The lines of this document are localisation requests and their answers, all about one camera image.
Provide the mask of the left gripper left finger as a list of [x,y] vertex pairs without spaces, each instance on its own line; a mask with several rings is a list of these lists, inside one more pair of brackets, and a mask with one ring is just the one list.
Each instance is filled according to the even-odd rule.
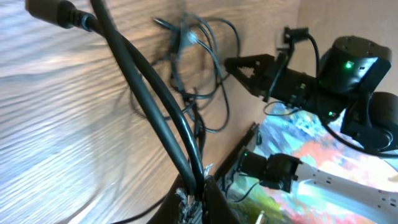
[[147,224],[177,224],[182,219],[182,207],[187,203],[187,191],[180,175],[173,182],[158,211]]

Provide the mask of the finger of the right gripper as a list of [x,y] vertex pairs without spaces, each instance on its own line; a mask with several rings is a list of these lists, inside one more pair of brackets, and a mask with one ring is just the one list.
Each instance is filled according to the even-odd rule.
[[250,94],[270,97],[276,75],[274,56],[268,54],[227,58],[224,67]]

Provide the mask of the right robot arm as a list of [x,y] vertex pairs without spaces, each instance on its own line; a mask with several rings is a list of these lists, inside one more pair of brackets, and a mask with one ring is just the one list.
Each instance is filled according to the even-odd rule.
[[[333,137],[355,151],[381,159],[397,157],[397,97],[376,87],[391,68],[391,50],[370,40],[337,38],[324,57],[315,57],[315,75],[289,68],[295,44],[312,40],[287,35],[275,57],[263,54],[228,58],[228,73],[254,96],[275,98],[314,114],[324,128],[343,120]],[[315,196],[377,223],[397,222],[397,194],[320,171],[296,157],[278,153],[260,158],[247,153],[246,175],[274,190]]]

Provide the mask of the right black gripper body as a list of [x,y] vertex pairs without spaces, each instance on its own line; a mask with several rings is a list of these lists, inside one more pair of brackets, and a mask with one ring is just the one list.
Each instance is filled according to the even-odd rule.
[[310,108],[312,106],[313,86],[313,77],[287,68],[278,77],[271,93],[266,94],[264,102],[274,98],[294,107]]

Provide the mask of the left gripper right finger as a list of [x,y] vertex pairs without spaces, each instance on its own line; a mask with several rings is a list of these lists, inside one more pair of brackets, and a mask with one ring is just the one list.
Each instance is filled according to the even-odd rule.
[[202,201],[202,223],[204,224],[239,224],[236,215],[230,210],[212,176],[205,178]]

